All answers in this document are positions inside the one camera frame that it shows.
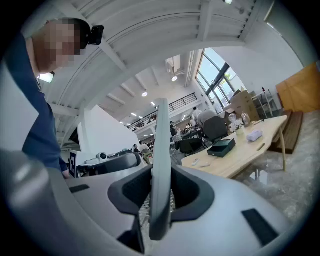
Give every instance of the floor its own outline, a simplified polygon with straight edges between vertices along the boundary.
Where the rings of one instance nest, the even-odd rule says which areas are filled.
[[[234,179],[278,208],[292,222],[298,221],[316,199],[320,182],[320,110],[305,113],[293,154],[286,155],[286,172],[282,154],[267,151]],[[184,154],[176,153],[178,160]],[[155,242],[148,237],[149,224],[142,227],[146,253]]]

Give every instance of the railing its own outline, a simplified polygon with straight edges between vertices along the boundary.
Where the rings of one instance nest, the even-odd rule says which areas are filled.
[[[192,102],[195,102],[197,100],[197,97],[195,95],[195,93],[191,93],[188,96],[185,96],[181,99],[176,100],[175,102],[172,102],[169,104],[169,113],[178,110],[180,108],[182,108],[183,106],[186,106]],[[128,128],[131,131],[136,131],[139,128],[144,127],[147,124],[150,124],[151,122],[157,120],[157,116],[158,116],[158,110],[152,112],[151,114],[148,114],[147,116],[145,116],[144,118],[134,122],[133,124],[129,125]]]

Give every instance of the white ceiling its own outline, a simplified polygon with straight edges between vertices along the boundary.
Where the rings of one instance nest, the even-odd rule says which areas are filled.
[[[46,20],[80,18],[91,25],[103,25],[99,47],[89,45],[69,67],[57,70],[51,84],[42,91],[50,104],[65,107],[55,112],[61,144],[68,141],[81,118],[82,108],[100,104],[117,120],[131,113],[147,115],[152,96],[141,94],[185,86],[186,75],[172,85],[165,59],[181,55],[187,70],[190,51],[206,47],[243,46],[258,13],[261,0],[53,0],[31,17],[23,28],[28,37]]]

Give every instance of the office chair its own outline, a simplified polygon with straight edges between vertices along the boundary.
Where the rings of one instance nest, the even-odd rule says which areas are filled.
[[[221,117],[214,116],[204,122],[203,133],[214,143],[216,139],[228,136],[228,129]]]
[[[112,158],[108,161],[94,165],[93,168],[88,167],[89,175],[102,175],[119,172],[122,170],[130,169],[141,164],[140,155],[136,152],[126,153],[124,155]]]
[[[202,147],[204,149],[206,149],[205,144],[203,143],[202,139],[200,139],[200,138],[184,139],[184,140],[179,141],[177,144],[180,149],[180,152],[184,153],[184,157],[186,157],[187,154],[189,156],[193,155],[196,151],[198,151]]]

